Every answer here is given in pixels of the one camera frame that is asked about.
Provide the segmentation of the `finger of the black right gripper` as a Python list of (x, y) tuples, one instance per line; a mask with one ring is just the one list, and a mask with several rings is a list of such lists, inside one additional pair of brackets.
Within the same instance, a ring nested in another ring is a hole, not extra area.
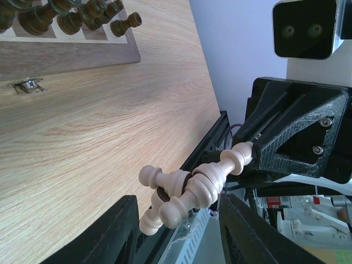
[(233, 143), (253, 144), (245, 174), (351, 178), (351, 88), (257, 78)]

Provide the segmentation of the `metal board clasp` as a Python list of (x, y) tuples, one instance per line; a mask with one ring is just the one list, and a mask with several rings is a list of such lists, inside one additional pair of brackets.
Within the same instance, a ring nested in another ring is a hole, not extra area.
[(41, 80), (41, 78), (27, 78), (24, 80), (13, 82), (9, 85), (15, 90), (18, 95), (34, 94), (38, 92), (44, 92), (46, 90), (39, 84)]

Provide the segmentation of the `wooden chess board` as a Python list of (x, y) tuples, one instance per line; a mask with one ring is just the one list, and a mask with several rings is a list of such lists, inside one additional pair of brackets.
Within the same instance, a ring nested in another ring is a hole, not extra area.
[(138, 63), (122, 1), (1, 1), (1, 79)]

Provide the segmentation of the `white chess bishop piece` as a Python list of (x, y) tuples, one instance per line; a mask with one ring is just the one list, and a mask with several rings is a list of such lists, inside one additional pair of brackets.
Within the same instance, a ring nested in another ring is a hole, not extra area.
[(205, 200), (201, 199), (203, 205), (197, 206), (198, 208), (210, 207), (217, 201), (229, 174), (240, 175), (243, 172), (244, 167), (253, 159), (252, 147), (251, 141), (240, 142), (231, 149), (223, 150), (219, 162), (204, 163), (193, 170), (194, 175), (204, 175), (214, 186), (214, 190), (210, 191), (212, 200), (205, 205)]

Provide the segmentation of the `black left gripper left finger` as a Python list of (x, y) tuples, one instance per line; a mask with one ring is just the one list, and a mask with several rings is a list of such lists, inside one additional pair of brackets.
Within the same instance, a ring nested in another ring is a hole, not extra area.
[(125, 195), (73, 241), (43, 263), (133, 263), (138, 234), (138, 202)]

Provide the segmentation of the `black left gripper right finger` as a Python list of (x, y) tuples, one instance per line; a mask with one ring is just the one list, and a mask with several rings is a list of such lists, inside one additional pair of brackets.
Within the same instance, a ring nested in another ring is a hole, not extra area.
[(319, 263), (234, 194), (222, 194), (219, 225), (226, 263)]

